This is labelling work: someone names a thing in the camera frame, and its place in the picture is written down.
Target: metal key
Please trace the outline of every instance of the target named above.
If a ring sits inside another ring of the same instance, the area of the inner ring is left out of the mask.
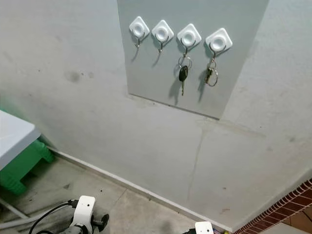
[[[187,66],[183,66],[179,72],[179,80],[182,82],[182,96],[184,95],[184,81],[187,78],[189,69]]]

